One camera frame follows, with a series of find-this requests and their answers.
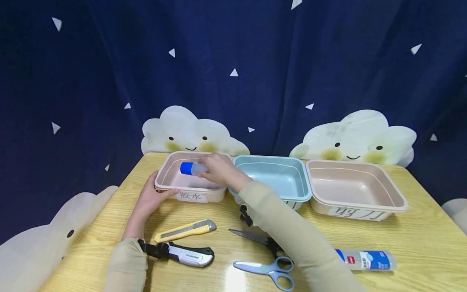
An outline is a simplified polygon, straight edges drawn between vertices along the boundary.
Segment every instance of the white glue bottle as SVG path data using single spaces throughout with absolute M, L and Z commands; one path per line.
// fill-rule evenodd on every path
M 393 271 L 396 258 L 387 250 L 336 249 L 349 268 L 354 271 Z
M 196 162 L 182 162 L 180 165 L 180 172 L 182 174 L 198 176 L 203 171 L 209 171 L 206 165 Z

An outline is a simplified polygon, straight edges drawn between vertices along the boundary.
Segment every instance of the label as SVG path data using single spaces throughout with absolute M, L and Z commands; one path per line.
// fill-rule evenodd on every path
M 197 262 L 197 263 L 200 263 L 203 261 L 202 255 L 189 252 L 189 251 L 184 251 L 182 254 L 182 258 L 187 259 L 189 261 Z
M 349 207 L 331 207 L 327 214 L 329 216 L 335 217 L 370 221 L 381 221 L 389 216 L 389 213 L 385 211 L 375 211 Z
M 207 203 L 206 195 L 197 192 L 179 192 L 175 198 L 185 202 Z
M 391 263 L 382 250 L 364 250 L 360 252 L 361 268 L 366 270 L 389 270 Z

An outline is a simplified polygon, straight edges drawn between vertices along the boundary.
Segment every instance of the scissors blade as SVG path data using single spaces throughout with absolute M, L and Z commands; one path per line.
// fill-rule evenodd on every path
M 243 231 L 239 231 L 239 230 L 235 230 L 231 228 L 229 228 L 229 231 L 235 233 L 236 235 L 240 235 L 245 238 L 251 239 L 253 241 L 259 242 L 262 245 L 266 245 L 268 243 L 268 239 L 260 235 L 256 235 L 256 234 L 249 233 L 249 232 L 243 232 Z

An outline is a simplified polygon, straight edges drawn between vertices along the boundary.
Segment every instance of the scissors label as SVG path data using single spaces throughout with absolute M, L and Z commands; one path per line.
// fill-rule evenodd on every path
M 375 211 L 349 207 L 331 207 L 327 214 L 335 217 L 370 221 L 381 221 L 383 219 L 388 218 L 390 215 L 389 212 L 385 211 Z
M 198 192 L 179 192 L 175 198 L 185 202 L 207 203 L 206 195 Z

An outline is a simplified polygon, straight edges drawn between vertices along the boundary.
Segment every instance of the box cutter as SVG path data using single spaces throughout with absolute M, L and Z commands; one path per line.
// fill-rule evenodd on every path
M 204 268 L 209 266 L 214 260 L 214 251 L 211 248 L 190 248 L 177 245 L 173 242 L 162 242 L 157 245 L 144 243 L 143 240 L 138 240 L 143 252 L 148 256 L 153 256 L 159 259 L 172 258 L 179 263 L 194 267 Z

